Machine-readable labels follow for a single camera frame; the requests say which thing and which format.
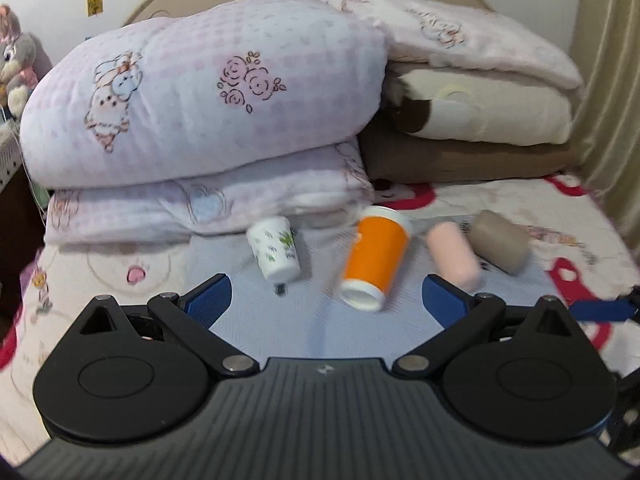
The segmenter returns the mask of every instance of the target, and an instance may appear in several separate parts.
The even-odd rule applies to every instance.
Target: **silver bolt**
[[[421,355],[409,354],[398,359],[398,366],[407,372],[421,372],[429,367],[429,360]]]
[[[254,360],[246,355],[230,355],[222,359],[222,365],[230,372],[244,372],[254,365]]]
[[[631,408],[630,410],[626,410],[625,414],[622,416],[622,420],[625,421],[625,424],[631,426],[638,419],[638,410],[635,408]]]

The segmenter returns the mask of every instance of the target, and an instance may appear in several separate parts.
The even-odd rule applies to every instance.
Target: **orange cylindrical container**
[[[402,213],[367,207],[338,286],[341,300],[359,310],[381,310],[412,233],[411,222]]]

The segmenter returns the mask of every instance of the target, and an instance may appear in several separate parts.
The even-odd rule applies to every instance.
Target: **bed sheet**
[[[534,252],[566,302],[614,298],[640,283],[640,273],[614,228],[572,176],[480,184],[391,185],[379,202],[413,218],[491,209],[525,226]],[[31,273],[15,330],[0,351],[0,454],[20,463],[47,441],[31,386],[40,365],[96,294],[122,304],[184,292],[188,244],[45,247]],[[640,328],[633,322],[584,327],[610,368],[640,366]]]

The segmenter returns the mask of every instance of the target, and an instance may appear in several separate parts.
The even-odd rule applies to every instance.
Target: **curtain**
[[[640,0],[582,0],[571,54],[579,172],[640,262]]]

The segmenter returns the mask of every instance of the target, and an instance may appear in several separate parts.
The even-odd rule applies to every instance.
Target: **pillow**
[[[383,34],[316,0],[239,0],[79,45],[22,118],[53,189],[220,173],[341,142],[380,103]]]
[[[571,133],[569,99],[518,74],[390,63],[383,94],[396,129],[425,139],[531,146]]]
[[[429,0],[323,1],[382,30],[391,60],[519,72],[563,89],[582,84],[567,54],[495,12]]]
[[[47,210],[45,241],[173,242],[244,231],[274,215],[310,226],[335,225],[354,221],[372,199],[354,138],[217,175],[59,190]]]
[[[512,146],[420,139],[396,131],[382,113],[373,118],[358,140],[369,178],[402,184],[532,178],[577,163],[570,142]]]

